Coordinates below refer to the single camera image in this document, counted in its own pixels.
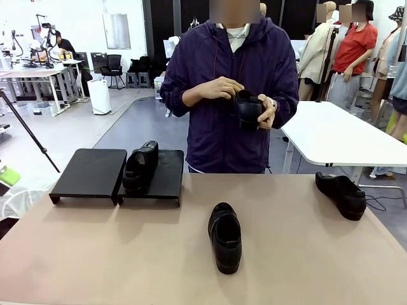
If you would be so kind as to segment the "person's right hand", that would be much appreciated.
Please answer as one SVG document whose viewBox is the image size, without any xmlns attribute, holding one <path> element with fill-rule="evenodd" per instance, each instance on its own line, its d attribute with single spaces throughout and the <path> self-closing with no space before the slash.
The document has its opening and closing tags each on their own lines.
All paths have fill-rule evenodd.
<svg viewBox="0 0 407 305">
<path fill-rule="evenodd" d="M 212 81 L 202 83 L 197 86 L 197 93 L 200 98 L 216 99 L 225 98 L 230 100 L 239 91 L 243 90 L 244 86 L 237 81 L 221 76 Z"/>
</svg>

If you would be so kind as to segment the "person's left hand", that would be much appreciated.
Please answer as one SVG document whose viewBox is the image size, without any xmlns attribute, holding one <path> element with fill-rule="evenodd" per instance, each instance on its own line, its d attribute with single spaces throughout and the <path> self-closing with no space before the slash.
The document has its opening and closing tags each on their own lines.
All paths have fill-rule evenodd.
<svg viewBox="0 0 407 305">
<path fill-rule="evenodd" d="M 263 113 L 258 117 L 259 128 L 269 130 L 275 119 L 277 102 L 264 94 L 258 95 L 258 99 L 262 102 L 263 107 Z"/>
</svg>

